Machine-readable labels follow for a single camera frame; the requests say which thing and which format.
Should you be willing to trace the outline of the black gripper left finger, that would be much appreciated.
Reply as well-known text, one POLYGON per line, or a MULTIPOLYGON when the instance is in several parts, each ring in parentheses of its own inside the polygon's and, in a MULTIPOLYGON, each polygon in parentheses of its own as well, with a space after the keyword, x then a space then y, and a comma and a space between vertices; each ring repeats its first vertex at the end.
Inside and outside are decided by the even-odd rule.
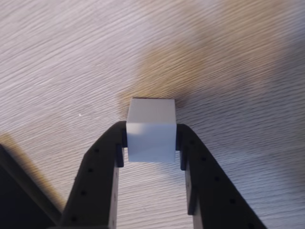
POLYGON ((119 169, 127 147, 126 122, 113 124, 84 154, 59 227, 115 229, 119 169))

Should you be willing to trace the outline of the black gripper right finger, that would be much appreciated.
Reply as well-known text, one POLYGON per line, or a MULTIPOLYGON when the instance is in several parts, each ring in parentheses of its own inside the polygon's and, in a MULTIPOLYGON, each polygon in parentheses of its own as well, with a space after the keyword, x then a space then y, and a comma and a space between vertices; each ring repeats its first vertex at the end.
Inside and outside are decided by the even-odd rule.
POLYGON ((176 149, 185 172, 187 213, 195 229, 264 229, 198 135, 177 125, 176 149))

